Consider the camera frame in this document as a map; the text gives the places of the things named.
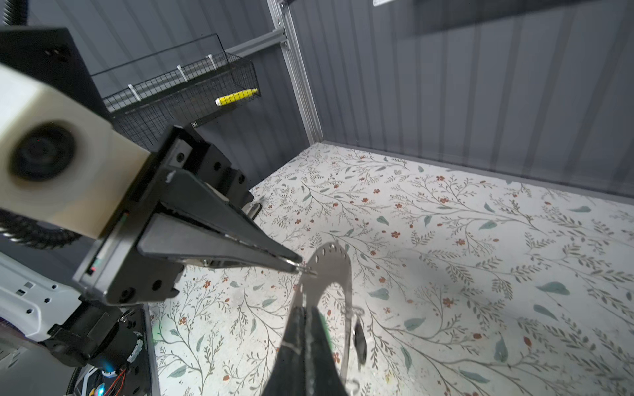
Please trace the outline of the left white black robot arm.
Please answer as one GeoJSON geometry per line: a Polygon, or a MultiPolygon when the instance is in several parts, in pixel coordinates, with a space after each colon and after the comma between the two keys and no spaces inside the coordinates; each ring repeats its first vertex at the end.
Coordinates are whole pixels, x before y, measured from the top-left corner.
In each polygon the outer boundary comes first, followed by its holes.
{"type": "Polygon", "coordinates": [[[296,273],[302,259],[243,211],[239,174],[174,125],[146,150],[114,130],[69,32],[1,25],[1,233],[36,249],[95,240],[71,285],[1,260],[1,316],[67,366],[117,374],[143,338],[122,309],[178,294],[186,265],[296,273]]]}

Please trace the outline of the metal perforated ring disc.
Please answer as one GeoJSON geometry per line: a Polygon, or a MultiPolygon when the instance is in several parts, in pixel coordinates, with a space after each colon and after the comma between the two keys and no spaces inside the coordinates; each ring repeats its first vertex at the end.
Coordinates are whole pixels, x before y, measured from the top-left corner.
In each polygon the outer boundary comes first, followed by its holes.
{"type": "Polygon", "coordinates": [[[329,242],[315,249],[306,263],[292,298],[292,308],[316,307],[327,319],[333,343],[333,359],[346,389],[353,349],[352,263],[347,249],[329,242]]]}

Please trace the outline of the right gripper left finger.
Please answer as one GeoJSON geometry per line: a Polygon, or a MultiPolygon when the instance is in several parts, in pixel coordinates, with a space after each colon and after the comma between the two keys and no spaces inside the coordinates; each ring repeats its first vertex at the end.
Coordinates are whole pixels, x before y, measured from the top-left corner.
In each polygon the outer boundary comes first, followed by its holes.
{"type": "Polygon", "coordinates": [[[262,396],[305,395],[305,391],[305,309],[295,307],[262,396]]]}

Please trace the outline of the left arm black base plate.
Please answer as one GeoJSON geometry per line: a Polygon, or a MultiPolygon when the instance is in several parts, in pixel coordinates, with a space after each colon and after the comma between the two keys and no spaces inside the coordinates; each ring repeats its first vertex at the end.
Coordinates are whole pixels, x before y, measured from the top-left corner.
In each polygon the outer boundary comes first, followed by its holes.
{"type": "Polygon", "coordinates": [[[135,349],[125,364],[111,371],[85,366],[79,371],[68,395],[160,395],[148,308],[141,306],[128,310],[120,324],[137,338],[135,349]]]}

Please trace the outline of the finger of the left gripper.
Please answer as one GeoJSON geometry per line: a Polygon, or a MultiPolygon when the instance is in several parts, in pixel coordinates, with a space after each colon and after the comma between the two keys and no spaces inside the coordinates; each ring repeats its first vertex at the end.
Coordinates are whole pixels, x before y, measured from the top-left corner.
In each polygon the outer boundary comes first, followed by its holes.
{"type": "Polygon", "coordinates": [[[300,257],[285,258],[166,214],[152,216],[137,248],[146,257],[207,260],[214,268],[256,266],[287,273],[310,270],[302,265],[300,257]]]}
{"type": "Polygon", "coordinates": [[[300,257],[303,262],[302,256],[269,238],[242,209],[220,198],[196,175],[180,168],[163,168],[158,175],[158,214],[181,219],[285,258],[300,257]]]}

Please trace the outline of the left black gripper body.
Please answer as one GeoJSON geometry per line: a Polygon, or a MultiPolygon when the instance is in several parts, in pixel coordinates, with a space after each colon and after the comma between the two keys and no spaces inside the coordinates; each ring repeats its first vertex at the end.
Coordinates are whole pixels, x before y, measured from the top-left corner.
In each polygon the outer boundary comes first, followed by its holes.
{"type": "Polygon", "coordinates": [[[75,273],[74,281],[95,300],[107,305],[164,301],[177,295],[175,285],[186,265],[210,267],[207,260],[196,264],[146,257],[137,248],[152,216],[158,214],[158,175],[163,168],[196,175],[237,208],[254,200],[244,173],[233,168],[215,145],[190,126],[170,127],[75,273]]]}

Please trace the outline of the green key tag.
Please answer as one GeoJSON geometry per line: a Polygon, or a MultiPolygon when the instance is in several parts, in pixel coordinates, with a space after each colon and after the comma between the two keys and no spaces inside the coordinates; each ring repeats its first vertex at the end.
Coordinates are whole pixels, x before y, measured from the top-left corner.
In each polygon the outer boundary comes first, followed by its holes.
{"type": "Polygon", "coordinates": [[[333,351],[333,343],[332,343],[332,338],[330,336],[330,330],[329,330],[327,319],[321,312],[319,312],[319,315],[320,315],[320,323],[322,325],[329,350],[333,351]]]}

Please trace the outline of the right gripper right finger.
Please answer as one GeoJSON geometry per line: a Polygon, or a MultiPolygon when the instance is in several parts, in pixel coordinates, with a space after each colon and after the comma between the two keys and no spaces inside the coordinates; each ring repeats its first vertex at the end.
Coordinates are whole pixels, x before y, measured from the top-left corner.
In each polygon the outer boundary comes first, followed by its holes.
{"type": "Polygon", "coordinates": [[[338,375],[320,311],[311,307],[305,313],[305,395],[346,396],[338,375]]]}

